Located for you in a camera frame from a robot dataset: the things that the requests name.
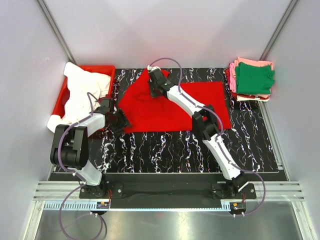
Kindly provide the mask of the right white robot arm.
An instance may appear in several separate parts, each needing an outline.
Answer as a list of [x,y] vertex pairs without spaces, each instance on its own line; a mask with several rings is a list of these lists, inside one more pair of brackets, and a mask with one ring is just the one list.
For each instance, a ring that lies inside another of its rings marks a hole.
[[179,82],[169,80],[158,66],[147,66],[147,72],[151,96],[163,96],[183,109],[191,117],[192,133],[214,156],[226,182],[220,190],[220,196],[236,199],[243,195],[249,182],[224,144],[221,137],[223,124],[213,106],[195,100],[182,89]]

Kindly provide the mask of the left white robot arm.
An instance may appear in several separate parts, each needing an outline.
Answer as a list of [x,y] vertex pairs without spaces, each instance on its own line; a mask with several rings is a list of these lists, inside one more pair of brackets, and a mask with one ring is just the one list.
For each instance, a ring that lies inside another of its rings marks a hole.
[[50,161],[64,171],[78,177],[81,189],[96,198],[107,196],[111,190],[106,177],[89,160],[89,137],[109,128],[122,134],[131,124],[122,109],[111,98],[103,98],[95,110],[73,124],[59,124],[55,128]]

